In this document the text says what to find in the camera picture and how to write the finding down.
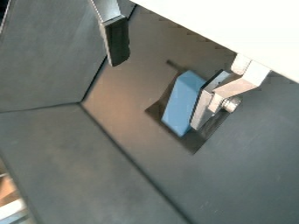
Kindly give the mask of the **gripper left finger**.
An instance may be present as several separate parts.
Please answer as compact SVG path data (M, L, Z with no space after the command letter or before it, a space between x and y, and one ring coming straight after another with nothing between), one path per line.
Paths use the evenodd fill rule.
M129 20L122 14L118 0L90 0L105 39L107 59L113 67L130 57Z

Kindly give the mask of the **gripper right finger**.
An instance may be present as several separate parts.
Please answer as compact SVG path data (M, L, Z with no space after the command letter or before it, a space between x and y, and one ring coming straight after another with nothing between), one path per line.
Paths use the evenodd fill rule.
M233 113L241 104L240 95L258 88L272 69L238 54L232 73L222 71L201 88L192 115L192 127L200 130L221 109Z

